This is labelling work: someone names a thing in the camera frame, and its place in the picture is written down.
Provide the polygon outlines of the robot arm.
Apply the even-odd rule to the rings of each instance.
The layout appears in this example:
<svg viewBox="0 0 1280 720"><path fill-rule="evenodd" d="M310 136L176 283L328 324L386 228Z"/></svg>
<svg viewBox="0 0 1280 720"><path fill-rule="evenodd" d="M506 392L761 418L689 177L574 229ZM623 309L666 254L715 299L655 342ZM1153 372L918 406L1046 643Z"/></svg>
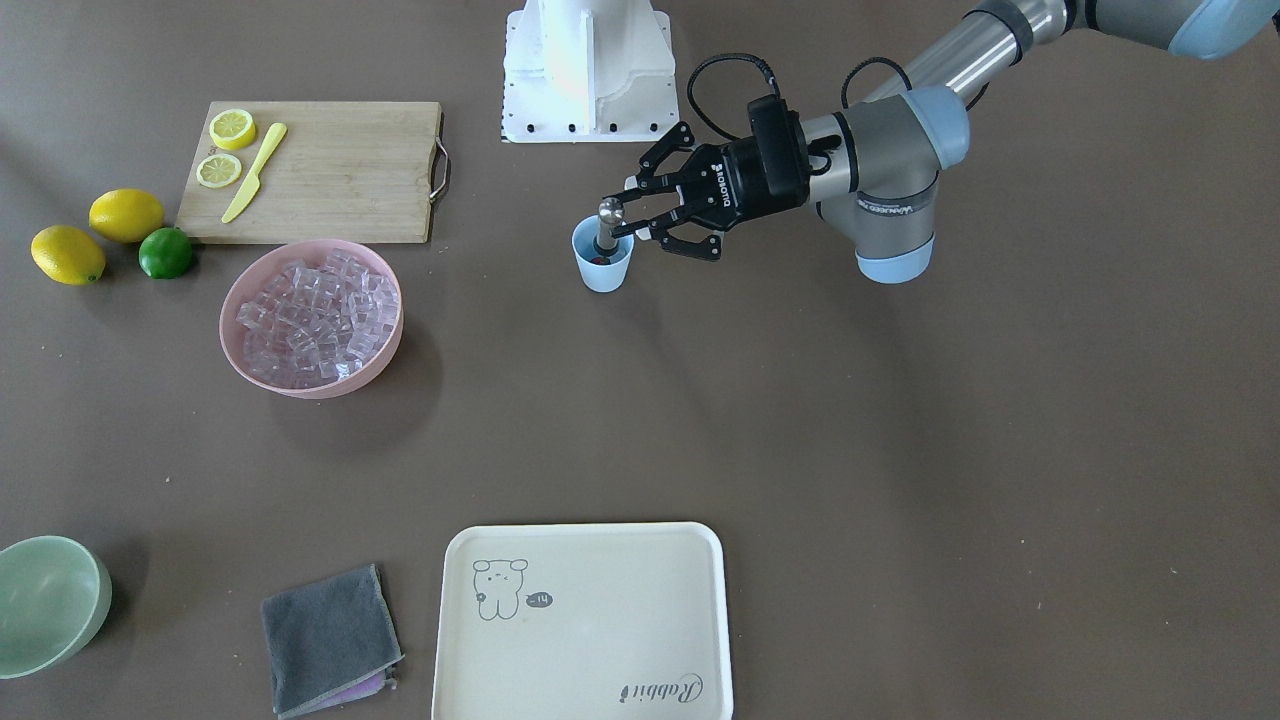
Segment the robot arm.
<svg viewBox="0 0 1280 720"><path fill-rule="evenodd" d="M602 200L595 249L607 258L641 240L716 261L733 227L810 206L854 242L865 277L908 282L931 263L938 178L968 154L970 106L1033 47L1093 29L1213 60L1276 23L1275 1L983 1L863 101L842 97L810 120L788 108L769 65L746 55L769 88L749 104L750 133L699 143L675 124L623 191Z"/></svg>

